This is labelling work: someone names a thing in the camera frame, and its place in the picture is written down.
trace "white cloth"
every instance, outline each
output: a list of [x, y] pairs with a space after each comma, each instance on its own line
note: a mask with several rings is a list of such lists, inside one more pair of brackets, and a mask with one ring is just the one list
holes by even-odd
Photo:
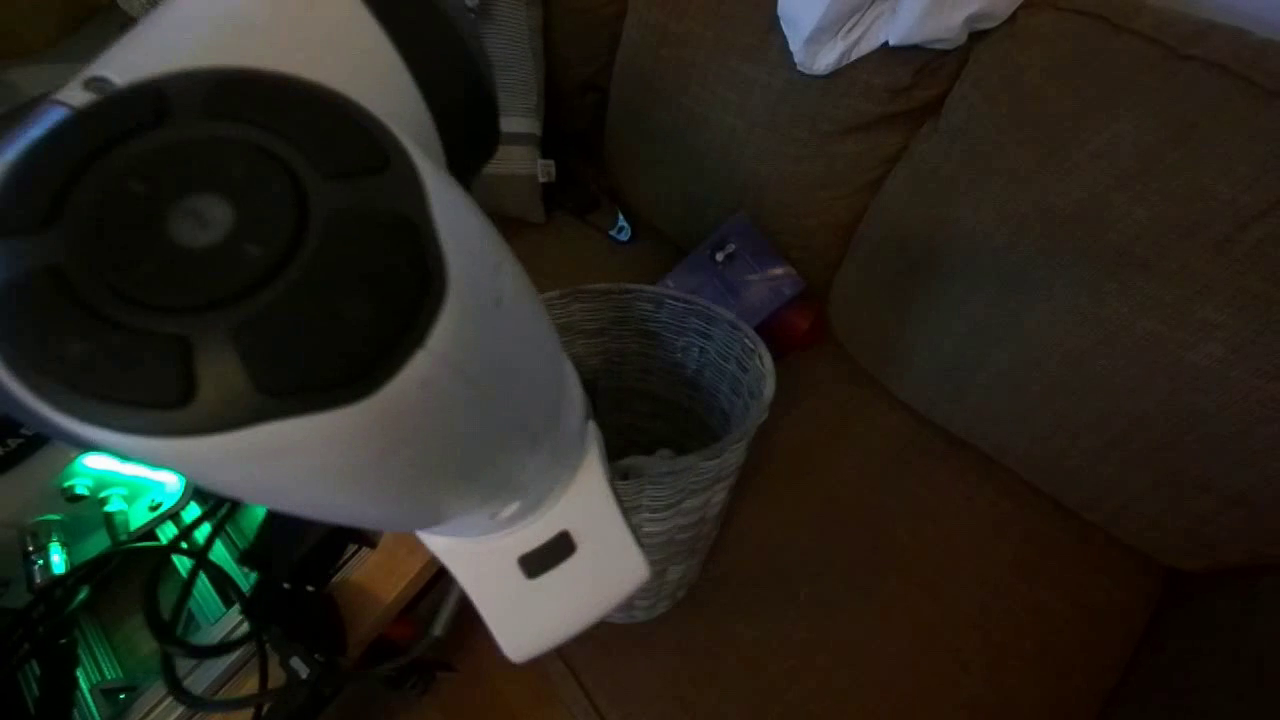
[[1005, 22], [1021, 0], [778, 0], [801, 72], [823, 76], [881, 45], [957, 47]]

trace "brown couch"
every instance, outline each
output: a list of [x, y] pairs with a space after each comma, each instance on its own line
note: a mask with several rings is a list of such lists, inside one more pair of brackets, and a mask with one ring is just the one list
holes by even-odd
[[773, 8], [547, 0], [549, 137], [637, 240], [509, 224], [535, 282], [746, 210], [835, 331], [689, 596], [561, 653], [609, 720], [1096, 716], [1170, 569], [1280, 559], [1280, 45], [1034, 1], [810, 78]]

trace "red object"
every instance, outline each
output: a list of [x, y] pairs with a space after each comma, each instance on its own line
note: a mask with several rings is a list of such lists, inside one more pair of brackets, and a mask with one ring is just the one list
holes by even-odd
[[774, 360], [781, 360], [797, 350], [818, 345], [827, 334], [827, 323], [823, 315], [822, 302], [813, 293], [803, 292], [799, 297], [774, 310], [772, 315], [756, 325], [755, 332], [769, 346]]

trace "gray wicker basket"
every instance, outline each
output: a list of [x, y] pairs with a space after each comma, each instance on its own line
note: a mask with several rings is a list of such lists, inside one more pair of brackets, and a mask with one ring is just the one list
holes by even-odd
[[591, 398], [613, 491], [653, 569], [608, 620], [648, 620], [698, 579], [773, 400], [773, 360], [741, 320], [669, 290], [600, 284], [543, 300]]

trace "striped pillow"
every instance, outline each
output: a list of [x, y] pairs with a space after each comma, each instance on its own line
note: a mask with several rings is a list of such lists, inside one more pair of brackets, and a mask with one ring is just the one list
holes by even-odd
[[541, 0], [479, 0], [480, 41], [498, 88], [502, 137], [493, 160], [471, 187], [493, 215], [541, 223], [539, 159], [543, 138]]

